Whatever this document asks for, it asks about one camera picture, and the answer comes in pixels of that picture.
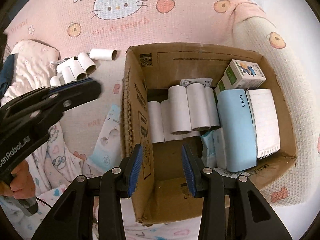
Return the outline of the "person's left hand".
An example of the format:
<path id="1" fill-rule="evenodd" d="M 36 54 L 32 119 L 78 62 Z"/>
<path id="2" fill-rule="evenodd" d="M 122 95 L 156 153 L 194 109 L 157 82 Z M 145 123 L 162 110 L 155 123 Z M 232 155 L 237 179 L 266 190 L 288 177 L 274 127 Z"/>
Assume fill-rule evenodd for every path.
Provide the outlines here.
<path id="1" fill-rule="evenodd" d="M 9 186 L 1 181 L 1 196 L 14 197 L 17 200 L 35 197 L 35 183 L 26 160 L 17 165 L 11 174 L 15 178 Z"/>

